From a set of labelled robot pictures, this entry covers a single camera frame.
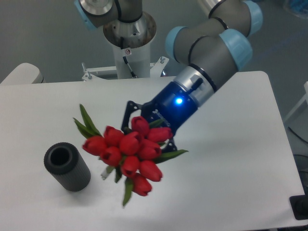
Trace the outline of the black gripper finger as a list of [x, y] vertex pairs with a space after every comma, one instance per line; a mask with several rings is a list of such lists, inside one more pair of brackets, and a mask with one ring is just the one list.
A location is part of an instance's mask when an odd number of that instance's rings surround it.
[[161, 150], [162, 150], [162, 153], [169, 153], [169, 152], [175, 152], [178, 149], [175, 145], [174, 139], [171, 138], [161, 145]]
[[128, 101], [126, 105], [126, 109], [124, 112], [124, 117], [121, 125], [121, 130], [124, 132], [124, 134], [128, 134], [128, 131], [130, 130], [128, 123], [130, 121], [130, 116], [132, 113], [141, 110], [143, 107], [142, 104], [135, 103], [134, 101]]

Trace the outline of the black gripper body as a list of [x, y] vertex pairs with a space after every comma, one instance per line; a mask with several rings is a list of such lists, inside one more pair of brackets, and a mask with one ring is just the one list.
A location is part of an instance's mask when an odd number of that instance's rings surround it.
[[141, 107], [141, 116], [151, 122], [163, 119], [163, 126], [169, 127], [175, 135], [178, 128], [198, 109], [191, 93], [199, 86], [200, 81], [197, 81], [185, 91], [175, 81], [171, 81], [151, 101]]

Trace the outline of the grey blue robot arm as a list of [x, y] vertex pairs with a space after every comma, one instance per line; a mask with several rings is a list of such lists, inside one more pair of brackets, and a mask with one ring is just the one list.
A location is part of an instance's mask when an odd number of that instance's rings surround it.
[[[108, 128], [106, 141], [135, 130], [166, 141], [165, 152], [176, 150], [171, 135], [251, 59], [248, 37], [262, 26], [260, 7], [250, 0], [202, 0], [200, 5], [208, 19], [194, 28], [173, 28], [165, 41], [167, 54], [185, 69], [151, 101], [129, 101], [121, 130]], [[160, 76], [162, 69], [150, 66], [156, 23], [140, 0], [77, 0], [75, 6], [89, 29], [103, 28], [119, 79]]]

